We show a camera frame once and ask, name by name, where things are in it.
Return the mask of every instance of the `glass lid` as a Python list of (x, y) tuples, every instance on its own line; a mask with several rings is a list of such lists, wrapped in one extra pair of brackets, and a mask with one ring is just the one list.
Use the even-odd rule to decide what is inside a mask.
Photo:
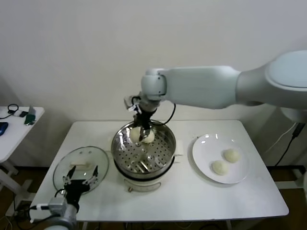
[(76, 166), (76, 169), (71, 180), (90, 179), (93, 176), (96, 166), (98, 166), (97, 180), (91, 185), (90, 192), (96, 188), (106, 176), (109, 168), (109, 158), (105, 151), (94, 146), (81, 147), (68, 153), (58, 163), (53, 172), (53, 185), (56, 190), (64, 188), (63, 176), (67, 176), (69, 170), (74, 166)]

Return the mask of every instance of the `table leg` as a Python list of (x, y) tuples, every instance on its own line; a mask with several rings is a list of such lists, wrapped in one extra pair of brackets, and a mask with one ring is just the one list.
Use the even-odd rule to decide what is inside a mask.
[[(35, 193), (28, 192), (32, 180), (26, 180), (21, 186), (16, 181), (14, 181), (8, 174), (0, 170), (0, 181), (2, 184), (9, 188), (12, 192), (16, 194), (15, 197), (15, 207), (17, 208), (22, 201), (33, 201)], [(14, 203), (12, 202), (9, 209), (7, 210), (6, 216), (11, 217), (14, 215)]]
[[(11, 176), (12, 174), (17, 175), (18, 170), (12, 165), (12, 163), (7, 160), (6, 162), (1, 163), (1, 165), (8, 171), (7, 176)], [(4, 184), (0, 184), (0, 191), (3, 189)]]
[(2, 170), (0, 170), (0, 181), (5, 187), (9, 188), (16, 195), (22, 194), (24, 197), (29, 195), (25, 188), (20, 186), (16, 181), (14, 181), (8, 174), (6, 174)]
[(82, 230), (87, 230), (87, 224), (88, 222), (83, 222), (83, 225), (82, 225)]
[(256, 226), (259, 224), (263, 219), (247, 219), (247, 220), (242, 220), (235, 227), (233, 230), (248, 230), (251, 229), (252, 227)]
[(12, 162), (10, 160), (6, 160), (5, 162), (1, 163), (1, 165), (7, 170), (7, 171), (11, 171), (12, 174), (17, 175), (18, 170), (15, 169), (15, 167), (13, 166)]
[(231, 222), (229, 219), (226, 220), (226, 226), (227, 226), (227, 230), (232, 230)]

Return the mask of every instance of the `dough ball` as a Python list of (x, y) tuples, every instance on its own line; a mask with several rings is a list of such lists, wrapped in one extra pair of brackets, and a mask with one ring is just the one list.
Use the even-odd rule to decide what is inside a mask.
[(234, 149), (225, 150), (224, 156), (225, 156), (225, 159), (231, 163), (235, 163), (241, 158), (240, 154)]
[(150, 130), (148, 137), (144, 138), (142, 142), (149, 144), (149, 143), (152, 143), (153, 141), (154, 141), (154, 132)]
[(212, 169), (216, 174), (224, 176), (228, 173), (228, 165), (225, 161), (215, 161), (212, 164)]
[(139, 142), (141, 127), (135, 127), (130, 130), (130, 139), (133, 143)]
[[(130, 139), (133, 143), (139, 142), (141, 127), (135, 127), (130, 130)], [(143, 143), (151, 143), (154, 141), (154, 132), (150, 130), (148, 137), (144, 138), (141, 142)]]

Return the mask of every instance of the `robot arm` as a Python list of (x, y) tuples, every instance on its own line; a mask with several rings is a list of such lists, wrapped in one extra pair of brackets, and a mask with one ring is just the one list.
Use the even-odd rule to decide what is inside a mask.
[[(267, 103), (281, 107), (296, 122), (307, 121), (307, 50), (283, 54), (243, 72), (229, 66), (150, 69), (141, 85), (133, 109), (136, 125), (142, 127), (164, 100), (209, 109)], [(134, 103), (126, 101), (126, 106), (131, 108)]]

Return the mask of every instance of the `tabletop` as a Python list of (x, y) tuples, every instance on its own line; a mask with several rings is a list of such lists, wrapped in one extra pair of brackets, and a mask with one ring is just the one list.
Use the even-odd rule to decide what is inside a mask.
[[(19, 109), (26, 112), (29, 111), (29, 107), (19, 107)], [(44, 108), (34, 107), (34, 109), (36, 110), (35, 118), (36, 121), (38, 121), (44, 113)], [(0, 117), (6, 117), (8, 115), (7, 112), (8, 109), (6, 106), (0, 106)], [(0, 163), (5, 162), (11, 156), (20, 142), (33, 128), (34, 125), (26, 126), (24, 120), (25, 117), (22, 118), (17, 116), (9, 116), (8, 118), (0, 120), (0, 122), (9, 123), (5, 133), (0, 136)]]
[[(171, 121), (176, 137), (174, 164), (160, 188), (140, 193), (127, 191), (110, 153), (114, 134), (125, 121), (75, 122), (52, 162), (32, 205), (47, 203), (56, 189), (52, 176), (58, 162), (82, 146), (107, 151), (110, 166), (105, 179), (93, 191), (82, 195), (78, 221), (193, 221), (246, 219), (287, 215), (289, 210), (243, 125), (236, 120)], [(206, 178), (191, 160), (197, 137), (207, 133), (228, 135), (241, 146), (251, 164), (245, 180), (220, 184)], [(31, 210), (32, 219), (47, 217), (48, 211)]]

